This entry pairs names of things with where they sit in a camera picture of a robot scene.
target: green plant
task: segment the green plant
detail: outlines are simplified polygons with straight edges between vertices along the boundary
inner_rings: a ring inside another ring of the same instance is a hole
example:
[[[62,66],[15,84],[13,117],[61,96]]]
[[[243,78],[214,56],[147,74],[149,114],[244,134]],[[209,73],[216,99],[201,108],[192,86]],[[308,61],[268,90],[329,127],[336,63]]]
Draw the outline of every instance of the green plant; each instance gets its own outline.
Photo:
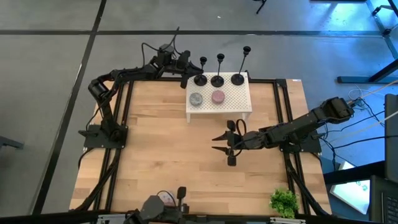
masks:
[[[276,189],[271,195],[269,206],[276,210],[282,218],[294,218],[294,211],[299,209],[297,196],[289,190]]]

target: white pegboard shelf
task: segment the white pegboard shelf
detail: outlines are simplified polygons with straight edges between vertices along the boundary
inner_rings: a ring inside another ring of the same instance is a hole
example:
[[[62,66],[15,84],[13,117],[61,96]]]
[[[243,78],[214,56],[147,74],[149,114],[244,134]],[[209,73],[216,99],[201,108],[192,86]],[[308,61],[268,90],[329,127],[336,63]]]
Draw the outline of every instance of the white pegboard shelf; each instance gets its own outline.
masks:
[[[191,77],[187,83],[187,97],[186,97],[186,113],[187,121],[190,121],[190,114],[200,113],[243,113],[243,118],[247,118],[252,112],[251,98],[249,91],[249,79],[246,72],[242,72],[244,83],[240,86],[232,84],[231,77],[237,72],[220,72],[220,76],[224,78],[224,85],[216,88],[211,85],[210,80],[217,75],[216,72],[204,73],[207,77],[207,83],[204,86],[198,86]],[[221,90],[225,94],[224,102],[216,105],[211,101],[211,94]],[[189,101],[189,96],[192,93],[200,93],[203,97],[203,103],[200,106],[192,106]]]

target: wire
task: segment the wire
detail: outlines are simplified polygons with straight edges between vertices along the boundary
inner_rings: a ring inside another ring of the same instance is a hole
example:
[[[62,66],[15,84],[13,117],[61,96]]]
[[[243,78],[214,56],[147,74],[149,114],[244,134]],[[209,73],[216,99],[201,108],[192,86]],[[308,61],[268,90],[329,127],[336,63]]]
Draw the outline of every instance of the wire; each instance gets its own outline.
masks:
[[[350,164],[352,164],[352,165],[354,165],[354,166],[357,166],[357,165],[353,164],[351,161],[347,160],[346,158],[343,158],[343,157],[341,157],[341,156],[339,156],[339,155],[337,155],[337,154],[336,154],[336,156],[339,157],[340,159],[344,160],[344,161],[349,162]]]
[[[319,162],[321,163],[321,166],[322,166],[321,158],[315,152],[311,152],[311,154],[313,154],[313,156],[315,156],[319,160]]]
[[[346,135],[344,135],[344,136],[341,136],[341,137],[339,137],[339,138],[333,139],[333,140],[331,140],[331,141],[329,141],[329,142],[337,141],[337,140],[339,140],[339,139],[347,138],[347,137],[353,136],[353,135],[355,135],[355,134],[361,133],[361,132],[363,132],[363,131],[366,131],[366,130],[368,130],[369,128],[372,128],[372,127],[378,125],[379,123],[381,123],[381,122],[383,122],[383,121],[387,121],[388,119],[392,118],[392,117],[395,116],[396,114],[398,114],[398,111],[392,113],[390,116],[384,118],[384,119],[381,120],[381,121],[378,121],[378,122],[376,122],[376,123],[374,123],[374,124],[372,124],[372,125],[369,125],[368,127],[365,127],[365,128],[360,129],[360,130],[358,130],[358,131],[354,131],[354,132],[352,132],[352,133],[348,133],[348,134],[346,134]]]
[[[236,121],[236,130],[237,130],[239,136],[240,136],[241,139],[242,139],[242,138],[243,138],[243,135],[242,135],[241,130],[240,130],[240,128],[239,128],[239,122],[240,122],[240,121],[243,123],[244,134],[246,134],[248,130],[247,130],[247,127],[246,127],[246,122],[245,122],[243,119],[238,119],[238,120]],[[236,155],[234,155],[234,156],[232,156],[232,157],[237,157],[237,156],[240,155],[241,153],[242,153],[242,149],[241,149]]]
[[[365,97],[367,97],[367,96],[369,96],[369,95],[371,95],[371,94],[374,94],[374,93],[376,93],[376,92],[378,92],[378,91],[384,89],[384,88],[387,87],[387,86],[391,86],[392,84],[394,84],[394,83],[396,83],[396,82],[398,82],[398,80],[395,80],[395,81],[393,81],[393,82],[390,82],[390,83],[388,83],[387,85],[382,86],[381,88],[378,88],[377,90],[371,91],[371,92],[369,92],[368,94],[362,96],[361,98],[365,98]]]
[[[144,66],[145,66],[145,53],[144,53],[144,45],[145,45],[145,46],[147,46],[147,47],[149,47],[149,48],[150,48],[150,49],[152,49],[152,50],[155,50],[156,52],[158,52],[158,51],[159,51],[158,49],[154,48],[153,46],[151,46],[151,45],[149,45],[149,44],[147,44],[147,43],[143,42],[143,43],[141,44],[141,52],[142,52],[142,67],[144,67]]]
[[[80,169],[80,164],[81,164],[81,160],[83,159],[83,157],[89,153],[91,150],[93,150],[94,148],[87,148],[87,150],[80,156],[79,158],[79,163],[77,164],[77,168]]]
[[[384,96],[384,94],[382,94],[382,93],[376,93],[376,92],[373,93],[373,92],[370,91],[370,90],[361,89],[357,84],[355,84],[355,86],[357,87],[356,89],[350,90],[350,91],[348,92],[348,97],[349,97],[351,100],[357,99],[357,97],[352,97],[352,96],[351,96],[351,93],[352,93],[353,91],[359,91],[360,94],[361,94],[360,98],[364,98],[364,95],[363,95],[363,92],[364,92],[364,91],[366,91],[366,92],[368,92],[368,93],[371,93],[371,94]]]
[[[343,131],[343,130],[346,129],[346,128],[349,128],[349,127],[351,127],[351,126],[354,126],[355,124],[358,124],[358,123],[360,123],[360,122],[362,122],[362,121],[365,121],[365,120],[367,120],[367,119],[369,119],[369,118],[372,118],[372,117],[374,117],[374,116],[377,116],[377,115],[379,115],[379,114],[381,114],[381,113],[384,113],[384,111],[378,112],[377,114],[372,115],[372,116],[369,116],[369,117],[367,117],[367,118],[364,118],[364,119],[362,119],[361,121],[357,121],[357,122],[355,122],[355,123],[353,123],[353,124],[350,124],[350,125],[348,125],[348,126],[345,126],[345,127],[343,127],[342,129],[340,129],[340,130],[331,130],[331,131],[329,131],[329,132]]]
[[[174,50],[178,53],[178,51],[175,49],[175,37],[176,37],[176,36],[177,36],[177,34],[174,34],[172,41],[170,41],[170,43],[169,43],[166,47],[164,47],[164,49],[170,47],[170,46],[174,43]],[[143,42],[143,43],[141,44],[142,67],[145,66],[144,45],[147,46],[147,47],[149,47],[149,48],[152,49],[152,50],[155,50],[156,52],[159,52],[159,51],[161,50],[161,49],[156,49],[155,47],[153,47],[153,46],[151,46],[151,45],[149,45],[149,44]]]
[[[339,149],[339,148],[342,148],[342,147],[350,146],[350,145],[352,145],[352,144],[356,144],[356,143],[359,143],[359,142],[370,141],[370,140],[375,140],[375,139],[393,138],[393,137],[398,137],[398,135],[380,136],[380,137],[362,139],[362,140],[358,140],[358,141],[355,141],[355,142],[351,142],[351,143],[348,143],[348,144],[345,144],[345,145],[342,145],[342,146],[337,146],[337,147],[335,147],[335,149]]]
[[[168,192],[168,191],[166,191],[166,190],[161,190],[161,191],[159,191],[156,195],[158,195],[159,196],[159,194],[160,193],[162,193],[162,192],[165,192],[165,193],[167,193],[171,198],[172,198],[172,200],[173,200],[173,203],[174,203],[174,206],[177,206],[177,203],[175,203],[175,200],[174,200],[174,197],[173,197],[173,195],[172,194],[170,194],[170,192]]]
[[[366,103],[366,101],[364,99],[362,99],[362,102],[369,108],[369,110],[371,111],[371,114],[374,116],[374,118],[380,123],[380,125],[384,128],[384,124],[379,120],[379,118],[377,118],[377,116],[373,113],[372,108]]]
[[[325,123],[325,129],[326,129],[326,133],[324,138],[327,139],[329,137],[329,128],[328,128],[328,123]]]
[[[326,143],[326,145],[330,148],[330,150],[333,153],[333,159],[331,160],[332,164],[333,164],[333,170],[336,171],[336,151],[335,148],[330,144],[330,142],[326,141],[323,138],[320,138],[322,141],[324,141]]]
[[[90,122],[95,118],[95,116],[98,114],[98,111],[101,109],[101,106],[98,106],[97,110],[95,111],[94,115],[88,120],[87,124],[86,124],[86,131],[88,131],[88,126],[90,125]]]

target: gray floor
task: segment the gray floor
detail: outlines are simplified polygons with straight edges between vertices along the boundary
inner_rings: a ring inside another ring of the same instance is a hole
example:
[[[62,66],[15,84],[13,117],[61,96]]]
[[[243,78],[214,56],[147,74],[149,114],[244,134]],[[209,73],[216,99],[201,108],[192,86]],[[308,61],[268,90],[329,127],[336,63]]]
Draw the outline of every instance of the gray floor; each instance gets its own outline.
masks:
[[[0,2],[1,29],[85,29],[91,30],[100,1],[29,1]],[[258,16],[258,2],[242,0],[118,0],[108,1],[99,25],[100,30],[377,30],[365,3],[337,4],[308,0],[269,0]],[[382,10],[384,25],[397,20],[391,11]],[[81,154],[83,129],[93,112],[94,100],[87,91],[89,81],[114,68],[142,64],[140,44],[158,46],[169,42],[169,35],[102,35],[97,36],[88,61],[78,99],[62,147],[44,212],[67,211]],[[398,37],[392,33],[392,39]],[[0,151],[0,217],[29,213],[32,197],[42,175],[66,107],[71,87],[78,72],[88,36],[0,35],[0,136],[25,142],[25,148]],[[308,37],[250,35],[181,35],[177,48],[192,53],[192,61],[208,57],[207,72],[217,68],[216,54],[226,58],[221,71],[237,71],[242,47],[252,52],[245,69],[255,78],[301,79],[308,108],[318,106],[334,96],[348,99],[355,85],[340,85],[340,75],[370,76],[393,61],[382,37]],[[146,51],[147,59],[153,52]],[[360,85],[375,90],[378,85]],[[396,87],[380,93],[398,94]],[[366,98],[375,113],[383,109],[382,95]],[[339,129],[369,116],[357,111],[345,124],[329,125]],[[340,138],[375,122],[369,119],[342,133],[330,134],[329,140]],[[351,138],[333,142],[334,146],[362,138],[382,136],[376,126]],[[371,141],[338,149],[339,156],[355,165],[383,160],[384,141]],[[323,147],[323,157],[331,152]]]

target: wooden tabletop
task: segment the wooden tabletop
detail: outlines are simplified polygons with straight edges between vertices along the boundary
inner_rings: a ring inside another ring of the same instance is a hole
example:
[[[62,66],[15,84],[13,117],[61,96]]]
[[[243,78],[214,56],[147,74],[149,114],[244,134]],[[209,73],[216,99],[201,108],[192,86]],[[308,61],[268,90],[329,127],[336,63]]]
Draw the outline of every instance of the wooden tabletop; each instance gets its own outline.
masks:
[[[308,112],[303,86],[300,80],[287,80],[287,84],[293,117],[297,118]],[[247,121],[248,131],[277,124],[272,85],[250,83],[250,91],[253,113]],[[287,121],[282,89],[279,91]],[[211,139],[226,131],[227,119],[239,118],[240,114],[193,114],[188,124],[185,90],[179,82],[134,82],[128,139],[121,153],[112,211],[141,209],[148,196],[160,190],[176,195],[179,186],[186,186],[184,202],[190,206],[190,213],[277,215],[269,207],[270,197],[279,187],[287,189],[279,149],[243,151],[237,157],[237,166],[229,167],[225,154],[211,148],[226,145],[226,141]],[[95,123],[100,123],[99,116]],[[94,149],[82,160],[70,208],[79,206],[97,184],[103,155],[104,149]],[[330,213],[319,160],[311,154],[300,155],[306,186]],[[106,185],[100,208],[104,207],[107,191]]]

